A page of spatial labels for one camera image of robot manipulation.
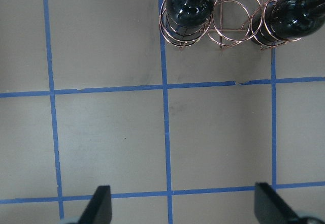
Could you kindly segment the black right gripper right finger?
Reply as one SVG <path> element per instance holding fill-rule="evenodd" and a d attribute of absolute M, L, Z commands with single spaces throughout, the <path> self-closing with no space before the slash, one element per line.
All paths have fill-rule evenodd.
<path fill-rule="evenodd" d="M 255 184 L 254 215 L 261 224 L 305 223 L 266 182 Z"/>

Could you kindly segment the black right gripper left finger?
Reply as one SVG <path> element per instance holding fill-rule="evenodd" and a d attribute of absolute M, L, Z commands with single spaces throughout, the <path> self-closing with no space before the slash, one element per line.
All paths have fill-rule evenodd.
<path fill-rule="evenodd" d="M 78 223 L 110 224 L 111 220 L 111 188 L 109 185 L 99 186 L 79 218 Z"/>

